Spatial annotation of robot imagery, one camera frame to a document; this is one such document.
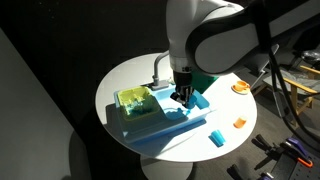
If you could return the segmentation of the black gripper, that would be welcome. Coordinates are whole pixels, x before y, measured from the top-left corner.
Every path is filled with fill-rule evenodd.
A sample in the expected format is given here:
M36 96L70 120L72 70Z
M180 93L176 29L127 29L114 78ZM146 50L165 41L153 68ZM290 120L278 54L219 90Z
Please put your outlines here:
M174 82L176 84L175 91L170 95L170 98L177 101L180 95L185 97L185 103L188 102L193 95L194 89L192 88L192 74L173 72Z

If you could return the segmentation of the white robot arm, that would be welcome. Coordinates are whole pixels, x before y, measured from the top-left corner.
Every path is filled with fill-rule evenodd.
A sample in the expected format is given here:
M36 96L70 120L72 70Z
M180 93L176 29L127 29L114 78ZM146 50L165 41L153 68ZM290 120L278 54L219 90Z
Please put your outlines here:
M171 98L190 105L195 72L221 76L257 53L319 23L320 0L168 0L166 27L176 83Z

